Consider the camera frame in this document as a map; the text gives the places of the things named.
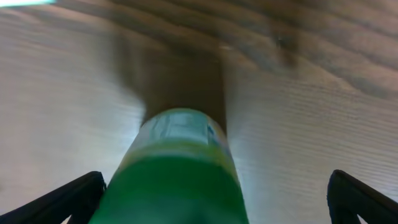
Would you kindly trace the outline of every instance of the wooden surface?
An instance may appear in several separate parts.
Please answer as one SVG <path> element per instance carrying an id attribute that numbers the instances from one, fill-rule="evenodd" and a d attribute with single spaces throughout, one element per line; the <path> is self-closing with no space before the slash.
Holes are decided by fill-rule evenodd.
<path id="1" fill-rule="evenodd" d="M 395 0 L 61 0 L 0 44 L 0 213 L 109 180 L 174 106 L 227 127 L 252 224 L 330 223 L 333 169 L 398 200 Z"/>

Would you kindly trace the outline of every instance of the plastic bottle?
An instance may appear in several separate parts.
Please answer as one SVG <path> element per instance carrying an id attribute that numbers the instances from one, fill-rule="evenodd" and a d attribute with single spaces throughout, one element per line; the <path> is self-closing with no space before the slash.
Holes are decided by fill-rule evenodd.
<path id="1" fill-rule="evenodd" d="M 114 174 L 90 224 L 247 224 L 226 138 L 207 115 L 158 114 Z"/>

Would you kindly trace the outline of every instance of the green bottle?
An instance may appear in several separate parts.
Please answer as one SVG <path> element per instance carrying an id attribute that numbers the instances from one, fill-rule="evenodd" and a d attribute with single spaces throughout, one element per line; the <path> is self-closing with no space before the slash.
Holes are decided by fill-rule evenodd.
<path id="1" fill-rule="evenodd" d="M 220 127 L 189 109 L 146 122 L 90 220 L 110 223 L 249 223 Z"/>

